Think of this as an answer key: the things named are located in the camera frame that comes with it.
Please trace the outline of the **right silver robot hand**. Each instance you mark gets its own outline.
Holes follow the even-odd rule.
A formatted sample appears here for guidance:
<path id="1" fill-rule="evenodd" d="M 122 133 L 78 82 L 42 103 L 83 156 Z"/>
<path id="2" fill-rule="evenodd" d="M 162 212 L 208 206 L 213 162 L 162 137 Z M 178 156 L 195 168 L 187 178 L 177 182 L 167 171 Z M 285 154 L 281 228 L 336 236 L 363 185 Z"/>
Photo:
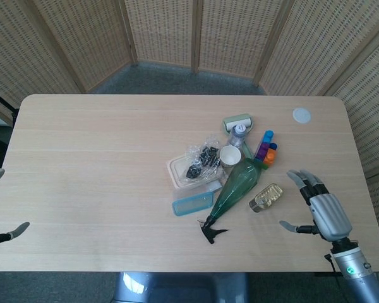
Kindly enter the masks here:
<path id="1" fill-rule="evenodd" d="M 313 225 L 292 225 L 281 220 L 286 230 L 298 234 L 319 234 L 328 242 L 347 238 L 352 230 L 340 201 L 329 193 L 320 178 L 307 170 L 289 170 L 287 176 L 297 185 L 313 217 Z"/>

